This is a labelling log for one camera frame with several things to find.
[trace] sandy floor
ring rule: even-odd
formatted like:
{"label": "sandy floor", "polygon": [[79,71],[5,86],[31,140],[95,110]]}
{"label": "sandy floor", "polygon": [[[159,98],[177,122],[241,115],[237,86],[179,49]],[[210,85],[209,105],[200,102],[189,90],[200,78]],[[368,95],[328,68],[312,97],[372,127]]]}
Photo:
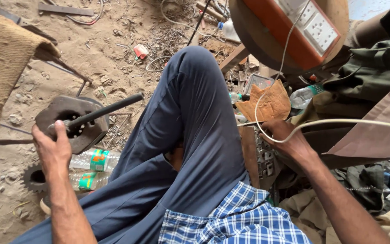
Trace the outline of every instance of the sandy floor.
{"label": "sandy floor", "polygon": [[[94,9],[95,14],[100,10],[97,0],[56,2],[62,6]],[[195,2],[167,2],[164,9],[173,20],[194,25],[199,16],[198,9],[193,8]],[[159,0],[106,1],[103,16],[92,26],[74,24],[64,15],[55,13],[40,15],[38,3],[38,0],[1,0],[0,7],[24,17],[57,39],[62,60],[94,81],[91,86],[84,88],[82,96],[95,98],[103,104],[116,102],[139,91],[143,91],[149,98],[159,81],[160,73],[145,71],[146,64],[157,57],[171,56],[185,46],[192,34],[188,28],[170,24],[162,17]],[[87,16],[76,18],[92,20]],[[214,26],[208,18],[206,21],[208,27],[205,31],[211,33]],[[88,40],[90,48],[85,45]],[[130,49],[116,46],[116,43],[126,46],[132,44],[132,47],[142,43],[149,49],[150,55],[147,60],[136,61]],[[110,79],[102,83],[100,80],[104,75]],[[11,125],[9,116],[19,115],[22,118],[19,128],[29,131],[38,112],[57,95],[75,96],[81,82],[72,75],[32,59],[19,79],[19,87],[13,90],[4,106],[0,123]],[[101,87],[107,98],[98,91]],[[122,125],[124,130],[120,129],[109,149],[122,149],[147,102],[148,99],[120,110],[132,112],[133,115]],[[115,124],[119,126],[124,119],[125,116],[117,117]],[[104,139],[106,145],[115,130],[112,129],[112,133]],[[28,139],[30,136],[0,127],[0,138]],[[38,206],[43,194],[28,192],[20,184],[24,169],[37,160],[33,145],[0,146],[0,243],[13,240],[45,218]]]}

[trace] sneaker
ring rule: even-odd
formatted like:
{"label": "sneaker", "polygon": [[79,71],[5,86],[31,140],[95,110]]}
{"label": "sneaker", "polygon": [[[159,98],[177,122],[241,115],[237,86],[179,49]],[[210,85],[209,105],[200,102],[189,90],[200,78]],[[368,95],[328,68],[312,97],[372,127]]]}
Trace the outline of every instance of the sneaker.
{"label": "sneaker", "polygon": [[[85,196],[87,195],[90,195],[91,193],[93,193],[94,191],[89,191],[89,192],[85,192],[85,193],[81,193],[81,194],[78,194],[76,195],[76,197],[78,198],[78,201],[82,198],[84,198]],[[45,212],[46,214],[48,215],[51,215],[51,198],[49,197],[49,195],[46,195],[45,197],[43,197],[40,201],[40,208],[43,210],[43,212]]]}

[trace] navy blue pants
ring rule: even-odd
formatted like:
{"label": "navy blue pants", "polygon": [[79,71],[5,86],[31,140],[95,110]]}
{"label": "navy blue pants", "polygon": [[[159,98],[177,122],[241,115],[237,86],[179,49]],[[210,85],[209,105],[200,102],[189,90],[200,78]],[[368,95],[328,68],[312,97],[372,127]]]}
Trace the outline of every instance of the navy blue pants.
{"label": "navy blue pants", "polygon": [[[177,173],[163,154],[182,136]],[[108,185],[79,203],[99,243],[157,243],[166,209],[207,217],[239,181],[249,176],[223,75],[191,46],[168,62]],[[51,241],[47,219],[13,243]]]}

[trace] forearm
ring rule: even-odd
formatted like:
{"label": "forearm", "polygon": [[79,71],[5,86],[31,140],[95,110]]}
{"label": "forearm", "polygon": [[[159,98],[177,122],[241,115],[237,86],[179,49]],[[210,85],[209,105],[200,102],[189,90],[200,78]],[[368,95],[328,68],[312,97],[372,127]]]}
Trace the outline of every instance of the forearm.
{"label": "forearm", "polygon": [[52,240],[55,244],[97,243],[68,174],[55,175],[48,180],[51,200]]}
{"label": "forearm", "polygon": [[303,165],[303,170],[342,243],[390,243],[388,235],[336,180],[317,154],[296,160]]}

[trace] man's left hand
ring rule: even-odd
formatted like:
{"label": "man's left hand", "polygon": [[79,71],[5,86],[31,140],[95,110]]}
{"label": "man's left hand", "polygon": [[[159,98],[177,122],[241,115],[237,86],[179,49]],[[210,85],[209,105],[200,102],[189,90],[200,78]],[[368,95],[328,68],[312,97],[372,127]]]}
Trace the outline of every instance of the man's left hand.
{"label": "man's left hand", "polygon": [[65,179],[68,177],[68,165],[72,158],[72,146],[67,137],[64,123],[61,120],[55,122],[57,141],[46,136],[37,125],[32,126],[32,136],[37,153],[42,162],[43,173],[46,181],[52,179]]}

